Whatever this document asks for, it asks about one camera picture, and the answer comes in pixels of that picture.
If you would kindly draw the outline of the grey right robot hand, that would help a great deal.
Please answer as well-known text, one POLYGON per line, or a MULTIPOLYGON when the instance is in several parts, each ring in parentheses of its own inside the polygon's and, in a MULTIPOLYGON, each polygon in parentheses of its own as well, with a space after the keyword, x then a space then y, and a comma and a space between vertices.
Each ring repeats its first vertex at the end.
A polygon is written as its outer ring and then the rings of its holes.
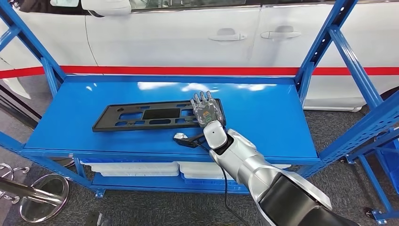
POLYGON ((211 96, 210 91, 195 93, 190 101, 200 127, 204 128, 213 121, 219 121, 225 126, 222 109, 216 99, 211 96))

